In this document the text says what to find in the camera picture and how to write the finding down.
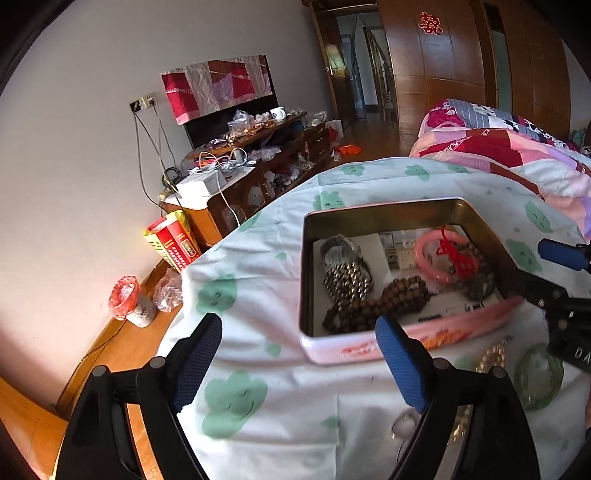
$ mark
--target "green glass bangle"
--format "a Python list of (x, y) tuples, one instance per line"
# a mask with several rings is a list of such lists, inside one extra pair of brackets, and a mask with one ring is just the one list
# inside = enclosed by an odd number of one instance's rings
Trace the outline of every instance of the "green glass bangle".
[[(530, 375), (533, 374), (532, 360), (539, 356), (540, 360), (548, 364), (550, 369), (550, 382), (547, 387), (548, 393), (544, 396), (535, 396), (531, 391)], [(521, 357), (515, 366), (515, 389), (525, 411), (537, 411), (546, 408), (556, 398), (562, 379), (564, 377), (564, 366), (562, 360), (553, 357), (546, 351), (544, 343), (536, 343), (531, 346)]]

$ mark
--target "snack package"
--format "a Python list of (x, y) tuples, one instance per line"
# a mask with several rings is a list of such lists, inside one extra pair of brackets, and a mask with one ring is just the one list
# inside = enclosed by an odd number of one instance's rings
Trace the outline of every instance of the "snack package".
[(187, 216), (182, 210), (169, 213), (144, 232), (144, 238), (178, 272), (201, 255)]

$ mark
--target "red and white cloth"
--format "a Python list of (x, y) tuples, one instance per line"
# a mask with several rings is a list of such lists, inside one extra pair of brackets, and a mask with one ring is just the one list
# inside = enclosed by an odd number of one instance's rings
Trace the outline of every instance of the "red and white cloth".
[(262, 55), (206, 61), (160, 75), (179, 125), (273, 93)]

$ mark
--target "metal screw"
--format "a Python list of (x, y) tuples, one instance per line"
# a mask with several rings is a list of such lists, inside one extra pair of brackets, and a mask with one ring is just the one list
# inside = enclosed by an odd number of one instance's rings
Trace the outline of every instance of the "metal screw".
[(501, 367), (492, 367), (491, 372), (497, 378), (505, 378), (507, 376), (507, 372)]
[(93, 377), (102, 377), (105, 373), (107, 373), (107, 367), (104, 365), (99, 365), (98, 367), (94, 367), (92, 369)]
[(155, 356), (150, 360), (150, 366), (152, 368), (162, 368), (166, 363), (166, 359), (163, 356)]
[(444, 358), (433, 359), (433, 366), (438, 370), (446, 370), (449, 368), (449, 362)]

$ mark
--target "mug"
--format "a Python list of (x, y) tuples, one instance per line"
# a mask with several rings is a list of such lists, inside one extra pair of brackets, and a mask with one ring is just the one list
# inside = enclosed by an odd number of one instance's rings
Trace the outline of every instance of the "mug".
[(271, 110), (271, 115), (278, 122), (282, 122), (283, 120), (285, 120), (287, 118), (287, 114), (285, 113), (285, 109), (282, 106), (278, 106), (277, 108), (274, 108), (273, 110)]

